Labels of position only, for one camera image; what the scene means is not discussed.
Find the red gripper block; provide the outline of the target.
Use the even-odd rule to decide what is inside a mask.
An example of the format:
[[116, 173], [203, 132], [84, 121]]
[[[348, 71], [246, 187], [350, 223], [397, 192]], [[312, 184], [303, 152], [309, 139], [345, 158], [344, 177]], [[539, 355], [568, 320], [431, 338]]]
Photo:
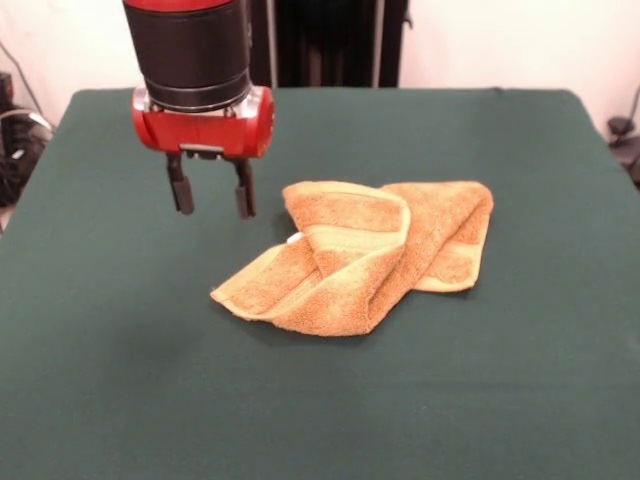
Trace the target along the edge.
[[237, 104], [201, 113], [158, 110], [144, 86], [135, 88], [132, 96], [135, 131], [147, 148], [167, 153], [169, 184], [176, 210], [183, 215], [194, 212], [194, 201], [180, 152], [210, 152], [235, 159], [238, 178], [235, 195], [240, 218], [256, 215], [253, 170], [246, 158], [259, 158], [266, 153], [272, 139], [274, 114], [272, 91], [261, 86], [252, 86]]

